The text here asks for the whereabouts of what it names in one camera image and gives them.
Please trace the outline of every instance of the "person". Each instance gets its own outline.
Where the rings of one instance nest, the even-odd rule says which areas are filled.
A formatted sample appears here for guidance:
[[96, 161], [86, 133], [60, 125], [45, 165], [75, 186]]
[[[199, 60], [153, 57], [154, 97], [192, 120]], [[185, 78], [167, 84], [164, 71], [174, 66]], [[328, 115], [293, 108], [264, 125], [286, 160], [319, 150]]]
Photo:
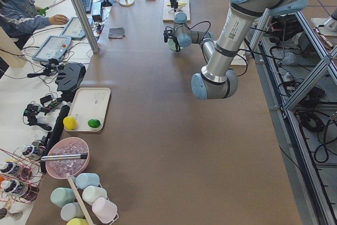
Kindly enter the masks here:
[[34, 0], [8, 0], [0, 9], [0, 26], [9, 37], [18, 39], [14, 43], [20, 49], [36, 29], [68, 22], [68, 18], [62, 14], [52, 17], [39, 15], [40, 7], [34, 3]]

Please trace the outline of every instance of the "lemon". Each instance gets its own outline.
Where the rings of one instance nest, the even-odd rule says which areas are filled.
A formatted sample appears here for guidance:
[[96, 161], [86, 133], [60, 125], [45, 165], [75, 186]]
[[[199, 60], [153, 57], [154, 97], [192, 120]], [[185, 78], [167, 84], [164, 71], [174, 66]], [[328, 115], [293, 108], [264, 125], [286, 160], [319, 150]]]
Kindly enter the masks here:
[[90, 119], [88, 120], [88, 126], [97, 129], [101, 125], [101, 122], [98, 119]]
[[67, 116], [63, 119], [64, 128], [67, 130], [74, 130], [76, 128], [76, 119], [72, 116]]

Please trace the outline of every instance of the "wooden tabletop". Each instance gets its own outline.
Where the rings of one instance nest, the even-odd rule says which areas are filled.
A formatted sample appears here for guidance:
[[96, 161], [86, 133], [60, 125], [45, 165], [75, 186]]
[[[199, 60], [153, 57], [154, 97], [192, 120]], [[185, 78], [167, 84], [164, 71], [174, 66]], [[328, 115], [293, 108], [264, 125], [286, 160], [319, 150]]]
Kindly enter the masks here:
[[[205, 65], [202, 52], [170, 51], [163, 3], [115, 3], [82, 83], [111, 89], [104, 127], [62, 136], [88, 143], [86, 172], [99, 174], [117, 205], [115, 224], [301, 224], [254, 63], [231, 98], [197, 100], [191, 77]], [[210, 21], [218, 38], [229, 0], [190, 4], [190, 27]], [[109, 40], [112, 27], [126, 37]], [[49, 199], [61, 186], [67, 181], [45, 177], [28, 225], [65, 224]]]

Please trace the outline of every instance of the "person's hand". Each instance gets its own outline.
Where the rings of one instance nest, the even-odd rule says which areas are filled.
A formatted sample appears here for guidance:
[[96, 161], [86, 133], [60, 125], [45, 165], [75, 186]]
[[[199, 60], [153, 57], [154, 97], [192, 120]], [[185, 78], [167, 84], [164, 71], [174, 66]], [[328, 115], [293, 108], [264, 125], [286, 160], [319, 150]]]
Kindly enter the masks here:
[[56, 14], [53, 17], [49, 18], [49, 22], [52, 25], [64, 25], [64, 24], [67, 24], [68, 21], [69, 19], [62, 14]]

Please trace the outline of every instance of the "white bottle cap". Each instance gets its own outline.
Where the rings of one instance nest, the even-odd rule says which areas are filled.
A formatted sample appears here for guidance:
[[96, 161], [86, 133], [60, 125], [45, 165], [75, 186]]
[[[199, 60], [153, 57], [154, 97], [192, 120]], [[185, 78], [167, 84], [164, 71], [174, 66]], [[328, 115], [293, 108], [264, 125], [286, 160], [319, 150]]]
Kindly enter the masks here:
[[10, 187], [11, 186], [11, 182], [9, 181], [9, 180], [4, 180], [4, 181], [2, 181], [1, 182], [1, 185], [0, 185], [0, 187], [2, 188], [2, 189], [7, 189], [8, 187]]
[[20, 151], [25, 152], [26, 150], [28, 150], [28, 146], [27, 145], [21, 145]]
[[5, 170], [8, 167], [7, 162], [0, 162], [0, 170]]

